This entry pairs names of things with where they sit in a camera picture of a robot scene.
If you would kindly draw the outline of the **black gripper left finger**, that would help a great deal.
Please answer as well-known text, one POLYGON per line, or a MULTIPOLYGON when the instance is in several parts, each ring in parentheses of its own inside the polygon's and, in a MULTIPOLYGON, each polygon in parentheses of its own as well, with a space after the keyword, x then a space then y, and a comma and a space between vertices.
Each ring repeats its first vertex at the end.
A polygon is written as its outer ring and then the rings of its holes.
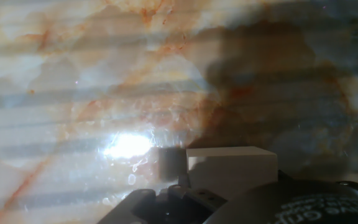
POLYGON ((139 189, 105 215, 98 224, 202 224, 227 202, 206 189, 193 189, 188 175, 156 193, 139 189))

